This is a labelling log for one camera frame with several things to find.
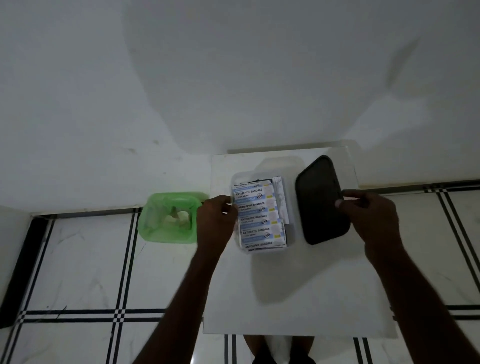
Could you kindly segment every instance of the leg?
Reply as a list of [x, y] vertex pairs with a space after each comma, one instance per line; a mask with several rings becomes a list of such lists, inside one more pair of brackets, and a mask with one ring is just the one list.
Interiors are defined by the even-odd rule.
[[248, 348], [255, 359], [252, 364], [276, 364], [268, 349], [265, 336], [263, 335], [243, 335]]
[[313, 345], [313, 339], [313, 336], [292, 337], [289, 364], [315, 364], [315, 361], [308, 356]]

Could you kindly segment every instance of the stack of bandages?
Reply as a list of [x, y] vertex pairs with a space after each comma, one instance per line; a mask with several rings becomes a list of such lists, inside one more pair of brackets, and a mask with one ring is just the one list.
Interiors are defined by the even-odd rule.
[[285, 248], [284, 222], [278, 214], [272, 181], [236, 184], [232, 192], [239, 209], [241, 247], [248, 251]]

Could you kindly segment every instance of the green plastic basket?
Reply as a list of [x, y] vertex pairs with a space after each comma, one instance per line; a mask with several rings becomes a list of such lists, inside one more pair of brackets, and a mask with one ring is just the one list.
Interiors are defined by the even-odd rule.
[[197, 209], [208, 195], [170, 192], [151, 195], [138, 219], [138, 233], [148, 242], [197, 241]]

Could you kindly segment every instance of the person's right arm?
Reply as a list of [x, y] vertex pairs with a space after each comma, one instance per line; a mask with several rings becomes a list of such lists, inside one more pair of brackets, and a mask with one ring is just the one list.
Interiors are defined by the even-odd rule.
[[338, 209], [365, 241], [365, 254], [385, 288], [415, 364], [480, 363], [480, 355], [437, 292], [405, 251], [395, 204], [377, 194], [345, 190]]

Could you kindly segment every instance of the white wall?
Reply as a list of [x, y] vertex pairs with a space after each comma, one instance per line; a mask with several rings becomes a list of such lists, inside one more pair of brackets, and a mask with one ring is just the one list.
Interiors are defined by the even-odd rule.
[[363, 185], [480, 178], [479, 9], [4, 1], [0, 204], [141, 204], [208, 191], [212, 153], [332, 141]]
[[29, 225], [30, 215], [26, 212], [0, 206], [0, 303], [7, 291]]

